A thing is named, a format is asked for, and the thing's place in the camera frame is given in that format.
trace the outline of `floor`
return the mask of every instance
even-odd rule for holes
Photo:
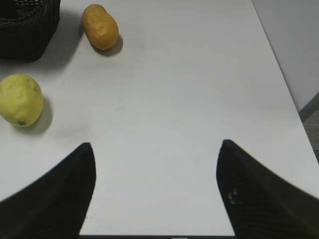
[[[319,110],[304,122],[304,127],[319,161]]]

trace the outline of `lemon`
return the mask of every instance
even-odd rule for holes
[[[27,127],[43,110],[40,85],[26,74],[13,74],[0,82],[0,114],[9,123]]]

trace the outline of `potato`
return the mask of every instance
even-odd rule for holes
[[[88,6],[83,12],[82,24],[87,38],[96,48],[108,49],[118,39],[118,25],[101,5]]]

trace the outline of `black basket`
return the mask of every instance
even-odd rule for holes
[[[40,58],[58,26],[60,2],[0,0],[0,58],[23,61]]]

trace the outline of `white table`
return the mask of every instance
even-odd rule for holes
[[[62,1],[39,61],[0,64],[0,77],[29,74],[46,97],[33,127],[0,120],[0,199],[89,141],[97,183],[82,234],[232,235],[215,179],[225,138],[319,196],[318,163],[250,0],[96,0],[123,38],[111,56],[78,34],[90,2]]]
[[[319,106],[319,1],[253,0],[303,120]]]

